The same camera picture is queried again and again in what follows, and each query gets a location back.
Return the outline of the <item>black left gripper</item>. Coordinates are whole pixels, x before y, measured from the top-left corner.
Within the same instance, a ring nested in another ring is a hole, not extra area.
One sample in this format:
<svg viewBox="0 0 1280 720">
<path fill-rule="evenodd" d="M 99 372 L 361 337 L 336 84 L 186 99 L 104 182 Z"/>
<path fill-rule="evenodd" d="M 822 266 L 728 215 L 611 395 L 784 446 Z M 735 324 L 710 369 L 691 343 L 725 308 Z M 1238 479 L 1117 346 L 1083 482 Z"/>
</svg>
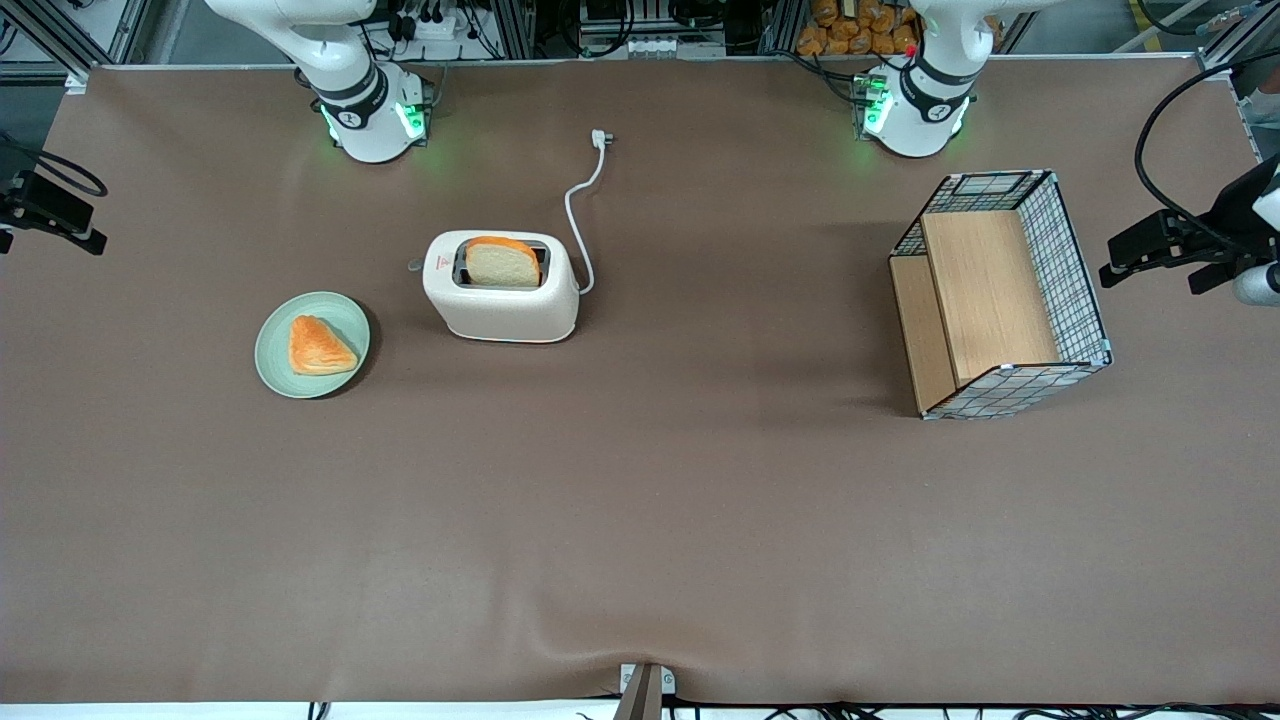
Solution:
<svg viewBox="0 0 1280 720">
<path fill-rule="evenodd" d="M 1137 272 L 1204 263 L 1239 272 L 1242 256 L 1222 240 L 1199 229 L 1175 211 L 1151 213 L 1107 242 L 1108 263 L 1100 268 L 1100 286 L 1110 290 Z"/>
</svg>

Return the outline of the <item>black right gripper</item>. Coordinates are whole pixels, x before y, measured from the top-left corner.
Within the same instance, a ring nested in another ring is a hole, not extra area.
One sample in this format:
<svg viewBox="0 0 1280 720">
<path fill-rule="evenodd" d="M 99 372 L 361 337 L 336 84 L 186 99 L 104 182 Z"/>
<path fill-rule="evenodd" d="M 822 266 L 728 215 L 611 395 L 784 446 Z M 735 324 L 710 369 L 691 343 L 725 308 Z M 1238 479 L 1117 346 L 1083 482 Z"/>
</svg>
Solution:
<svg viewBox="0 0 1280 720">
<path fill-rule="evenodd" d="M 92 215 L 90 202 L 33 170 L 20 170 L 3 186 L 3 236 L 14 231 L 38 231 L 61 236 L 86 252 L 101 256 L 108 237 L 92 227 Z"/>
</svg>

